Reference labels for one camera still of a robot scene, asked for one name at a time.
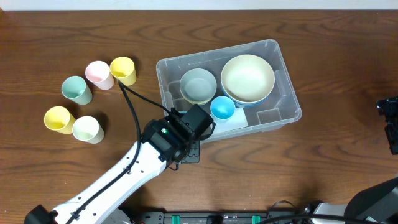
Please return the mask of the blue plastic cup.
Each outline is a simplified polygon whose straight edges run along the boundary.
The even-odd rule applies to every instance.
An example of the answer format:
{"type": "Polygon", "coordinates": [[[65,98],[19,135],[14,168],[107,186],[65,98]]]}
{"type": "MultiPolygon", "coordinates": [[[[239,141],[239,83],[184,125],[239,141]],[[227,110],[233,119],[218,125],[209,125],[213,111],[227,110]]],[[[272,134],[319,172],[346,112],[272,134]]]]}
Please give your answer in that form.
{"type": "Polygon", "coordinates": [[[214,118],[226,121],[235,113],[236,107],[234,101],[227,96],[216,97],[210,105],[210,111],[214,118]]]}

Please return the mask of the light grey-blue bowl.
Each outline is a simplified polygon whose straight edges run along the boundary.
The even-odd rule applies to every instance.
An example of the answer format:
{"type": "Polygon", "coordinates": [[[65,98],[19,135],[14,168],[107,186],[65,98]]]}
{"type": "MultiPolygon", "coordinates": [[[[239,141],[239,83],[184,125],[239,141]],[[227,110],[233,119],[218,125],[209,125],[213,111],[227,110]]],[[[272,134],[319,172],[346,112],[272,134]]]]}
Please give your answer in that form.
{"type": "Polygon", "coordinates": [[[180,80],[181,95],[193,101],[212,99],[216,89],[216,78],[211,72],[202,68],[187,71],[180,80]]]}

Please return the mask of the yellow plastic cup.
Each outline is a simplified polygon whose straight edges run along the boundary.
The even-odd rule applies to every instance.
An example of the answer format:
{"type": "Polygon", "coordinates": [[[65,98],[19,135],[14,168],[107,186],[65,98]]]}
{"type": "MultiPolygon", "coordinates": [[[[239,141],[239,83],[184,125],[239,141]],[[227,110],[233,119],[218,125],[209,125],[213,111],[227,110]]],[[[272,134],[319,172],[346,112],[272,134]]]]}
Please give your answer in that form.
{"type": "Polygon", "coordinates": [[[110,64],[111,74],[124,85],[131,86],[137,80],[136,67],[134,62],[128,57],[118,57],[110,64]]]}
{"type": "Polygon", "coordinates": [[[44,116],[45,126],[58,133],[71,134],[76,119],[73,115],[62,106],[54,106],[50,108],[44,116]]]}

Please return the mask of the pale white-green plastic cup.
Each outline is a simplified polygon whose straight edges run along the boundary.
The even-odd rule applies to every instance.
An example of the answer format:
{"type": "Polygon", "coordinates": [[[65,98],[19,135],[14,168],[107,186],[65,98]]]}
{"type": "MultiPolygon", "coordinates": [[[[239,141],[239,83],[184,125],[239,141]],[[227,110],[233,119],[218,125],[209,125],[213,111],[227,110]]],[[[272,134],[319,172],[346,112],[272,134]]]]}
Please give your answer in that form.
{"type": "Polygon", "coordinates": [[[73,124],[73,136],[83,142],[98,144],[104,138],[104,130],[92,116],[82,116],[73,124]]]}

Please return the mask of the clear plastic storage bin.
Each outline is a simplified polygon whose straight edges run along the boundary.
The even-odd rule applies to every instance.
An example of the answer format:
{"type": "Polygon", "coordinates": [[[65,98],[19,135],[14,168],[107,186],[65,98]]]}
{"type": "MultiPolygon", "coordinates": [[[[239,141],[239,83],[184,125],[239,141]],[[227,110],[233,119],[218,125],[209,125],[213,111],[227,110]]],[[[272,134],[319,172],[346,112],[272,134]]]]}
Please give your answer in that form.
{"type": "Polygon", "coordinates": [[[179,112],[186,112],[192,107],[192,104],[184,99],[180,92],[180,80],[185,72],[194,68],[211,72],[218,82],[215,95],[223,95],[220,82],[221,71],[229,60],[243,54],[256,55],[270,64],[275,73],[274,88],[270,95],[258,105],[237,110],[236,114],[245,116],[244,120],[247,122],[245,127],[222,131],[227,124],[217,124],[214,133],[202,141],[202,144],[261,131],[272,131],[294,123],[302,117],[302,109],[280,46],[272,39],[159,60],[156,72],[163,106],[167,109],[175,108],[179,112]]]}

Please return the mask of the large beige bowl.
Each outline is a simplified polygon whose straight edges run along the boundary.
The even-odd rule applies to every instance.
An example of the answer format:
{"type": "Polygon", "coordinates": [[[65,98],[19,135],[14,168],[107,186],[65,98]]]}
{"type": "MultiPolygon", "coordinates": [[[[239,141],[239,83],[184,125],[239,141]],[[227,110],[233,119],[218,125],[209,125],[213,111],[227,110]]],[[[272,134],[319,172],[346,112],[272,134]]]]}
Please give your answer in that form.
{"type": "Polygon", "coordinates": [[[233,98],[255,102],[268,97],[275,85],[271,65],[256,55],[239,55],[229,60],[221,71],[221,87],[233,98]]]}

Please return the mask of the yellow bowl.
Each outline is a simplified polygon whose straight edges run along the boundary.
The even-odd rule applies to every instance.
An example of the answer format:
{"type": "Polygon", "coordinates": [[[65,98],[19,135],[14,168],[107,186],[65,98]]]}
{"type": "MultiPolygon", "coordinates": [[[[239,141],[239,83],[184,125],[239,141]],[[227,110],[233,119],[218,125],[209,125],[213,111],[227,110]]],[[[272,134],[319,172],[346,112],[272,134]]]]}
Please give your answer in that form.
{"type": "Polygon", "coordinates": [[[211,100],[211,98],[210,98],[210,99],[207,99],[207,100],[204,100],[204,101],[193,101],[193,100],[190,100],[190,99],[188,99],[186,97],[184,97],[184,99],[187,100],[190,104],[193,104],[193,105],[194,104],[205,105],[211,100]]]}

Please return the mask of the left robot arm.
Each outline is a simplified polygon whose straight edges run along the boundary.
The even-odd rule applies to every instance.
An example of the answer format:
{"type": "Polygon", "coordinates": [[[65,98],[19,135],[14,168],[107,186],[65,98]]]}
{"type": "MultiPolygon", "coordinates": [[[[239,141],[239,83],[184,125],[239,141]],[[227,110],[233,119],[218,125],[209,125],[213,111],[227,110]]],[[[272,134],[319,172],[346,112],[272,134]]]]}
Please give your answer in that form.
{"type": "Polygon", "coordinates": [[[103,223],[138,188],[186,158],[212,122],[187,113],[150,121],[125,158],[96,182],[51,211],[36,206],[25,223],[103,223]]]}

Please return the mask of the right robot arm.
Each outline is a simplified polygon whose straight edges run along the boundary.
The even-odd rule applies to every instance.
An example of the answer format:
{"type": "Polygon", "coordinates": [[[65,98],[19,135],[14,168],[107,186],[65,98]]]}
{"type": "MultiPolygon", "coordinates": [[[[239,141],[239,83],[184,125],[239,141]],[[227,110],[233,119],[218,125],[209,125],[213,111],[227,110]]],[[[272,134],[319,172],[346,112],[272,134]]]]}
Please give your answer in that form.
{"type": "MultiPolygon", "coordinates": [[[[397,155],[397,97],[377,101],[386,119],[385,133],[391,154],[397,155]]],[[[320,203],[312,215],[336,215],[377,223],[397,223],[397,177],[360,191],[346,205],[320,203]]]]}

